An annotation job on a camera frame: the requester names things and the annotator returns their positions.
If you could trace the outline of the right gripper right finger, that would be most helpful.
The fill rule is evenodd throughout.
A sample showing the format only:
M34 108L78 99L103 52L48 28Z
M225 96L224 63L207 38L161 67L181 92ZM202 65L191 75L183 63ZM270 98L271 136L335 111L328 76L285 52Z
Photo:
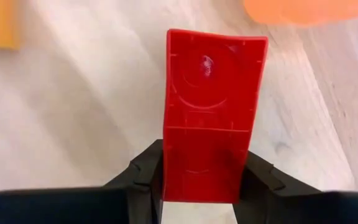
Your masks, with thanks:
M323 192L250 152L233 209L238 224L358 224L358 192Z

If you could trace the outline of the orange plastic bin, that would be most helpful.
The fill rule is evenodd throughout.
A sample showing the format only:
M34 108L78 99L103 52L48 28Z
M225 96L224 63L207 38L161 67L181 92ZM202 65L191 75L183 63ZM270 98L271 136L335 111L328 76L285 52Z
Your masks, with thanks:
M308 26L358 17L358 0L242 0L251 19L263 24Z

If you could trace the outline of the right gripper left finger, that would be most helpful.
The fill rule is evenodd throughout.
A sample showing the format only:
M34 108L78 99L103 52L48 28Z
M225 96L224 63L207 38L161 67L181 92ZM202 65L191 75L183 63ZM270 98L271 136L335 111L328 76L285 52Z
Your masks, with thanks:
M0 224L161 224L162 140L107 184L0 191Z

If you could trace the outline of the red toy building block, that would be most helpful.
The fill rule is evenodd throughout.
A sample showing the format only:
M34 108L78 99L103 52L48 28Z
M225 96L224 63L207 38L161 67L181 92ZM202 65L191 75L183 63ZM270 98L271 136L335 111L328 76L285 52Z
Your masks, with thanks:
M165 201L238 201L268 43L265 36L168 30Z

